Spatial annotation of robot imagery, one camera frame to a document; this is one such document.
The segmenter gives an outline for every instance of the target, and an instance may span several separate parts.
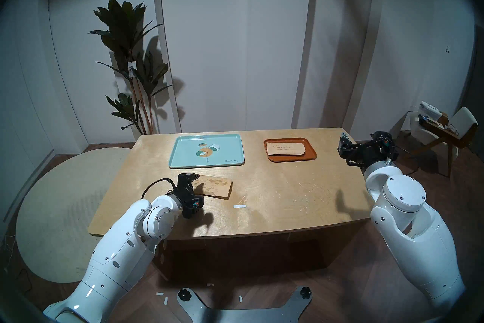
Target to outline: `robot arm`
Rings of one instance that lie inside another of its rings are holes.
[[[173,190],[152,203],[146,199],[133,203],[92,252],[75,291],[47,307],[44,314],[57,321],[106,321],[120,298],[142,278],[156,247],[170,234],[180,214],[189,218],[203,207],[203,196],[193,193],[192,182],[198,177],[182,173],[176,187],[170,179],[161,179],[169,181]]]
[[[368,143],[352,144],[345,133],[338,152],[348,165],[364,169],[366,189],[375,201],[370,213],[403,275],[438,313],[464,292],[452,235],[426,202],[424,188],[389,160],[395,160],[388,133],[375,132]],[[408,234],[403,231],[412,224]]]

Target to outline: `label sticker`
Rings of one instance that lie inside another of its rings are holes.
[[[130,78],[135,77],[135,73],[133,72],[133,69],[136,69],[136,61],[128,62],[128,73]]]

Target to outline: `beige rug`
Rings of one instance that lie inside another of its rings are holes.
[[[82,280],[100,237],[87,228],[130,149],[74,156],[27,193],[16,227],[18,250],[32,272],[55,283]]]

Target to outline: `black cable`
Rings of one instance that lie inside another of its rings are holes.
[[[173,181],[172,181],[171,179],[169,179],[169,178],[161,178],[161,179],[156,180],[155,182],[153,182],[153,183],[152,183],[150,186],[148,186],[148,187],[145,189],[145,191],[143,191],[143,194],[141,195],[141,199],[144,199],[145,194],[146,194],[146,192],[147,192],[147,191],[150,189],[150,187],[152,187],[154,184],[157,184],[158,182],[161,182],[161,181],[168,181],[168,182],[171,184],[171,186],[173,186],[173,190],[175,190],[175,189],[176,189],[176,186],[175,186],[175,184],[173,183]]]
[[[404,152],[408,153],[409,155],[413,156],[413,158],[414,158],[414,159],[415,159],[415,161],[417,162],[417,168],[416,168],[416,169],[414,169],[412,172],[407,173],[407,174],[406,174],[406,176],[409,176],[409,175],[411,175],[412,173],[415,173],[416,171],[418,171],[418,170],[419,170],[419,168],[420,168],[420,165],[419,165],[419,160],[417,159],[417,156],[415,156],[414,154],[412,154],[412,153],[408,152],[407,150],[405,150],[405,148],[402,148],[402,147],[397,146],[397,145],[395,145],[395,147],[398,147],[398,148],[400,148],[400,150],[402,150],[402,151],[404,151]]]

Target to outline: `orange tray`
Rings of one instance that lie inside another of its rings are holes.
[[[279,139],[266,139],[264,141],[264,148],[267,154],[267,142],[269,143],[302,143],[306,152],[302,155],[267,155],[268,159],[273,163],[283,163],[286,161],[302,161],[302,160],[314,160],[316,159],[316,151],[306,138],[279,138]]]

